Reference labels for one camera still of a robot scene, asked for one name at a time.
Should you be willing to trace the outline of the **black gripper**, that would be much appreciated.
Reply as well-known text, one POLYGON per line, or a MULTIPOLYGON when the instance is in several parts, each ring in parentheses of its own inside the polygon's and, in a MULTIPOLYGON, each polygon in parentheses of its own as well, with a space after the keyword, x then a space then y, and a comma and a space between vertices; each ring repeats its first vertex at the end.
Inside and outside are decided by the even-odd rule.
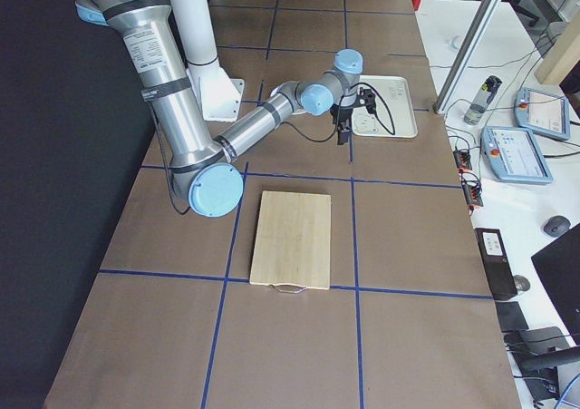
POLYGON ((358 106, 357 92, 353 92, 342 97, 339 102, 331 107, 330 113, 332 115, 334 128, 337 130, 338 145, 349 143, 352 135, 350 128, 353 110, 358 106))

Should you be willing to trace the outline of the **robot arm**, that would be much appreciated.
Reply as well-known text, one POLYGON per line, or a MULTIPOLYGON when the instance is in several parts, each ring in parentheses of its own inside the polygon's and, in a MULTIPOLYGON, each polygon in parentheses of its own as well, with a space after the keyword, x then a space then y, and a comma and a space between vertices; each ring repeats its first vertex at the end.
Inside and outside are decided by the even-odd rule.
POLYGON ((208 0, 76 0, 85 22, 122 38, 152 112, 169 195, 205 217, 228 214, 244 182, 235 160, 294 114, 339 114, 352 106, 363 57, 343 49, 311 82, 287 82, 246 115, 243 84, 221 67, 208 0))

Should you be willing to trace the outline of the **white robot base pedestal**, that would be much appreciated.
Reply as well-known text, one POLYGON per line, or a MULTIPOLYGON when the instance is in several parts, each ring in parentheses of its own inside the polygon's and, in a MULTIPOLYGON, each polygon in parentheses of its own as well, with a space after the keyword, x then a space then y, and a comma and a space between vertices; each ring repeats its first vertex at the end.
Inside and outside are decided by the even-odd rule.
POLYGON ((208 0, 170 0, 187 60, 187 74, 203 119, 234 122, 245 83, 230 78, 218 59, 208 0))

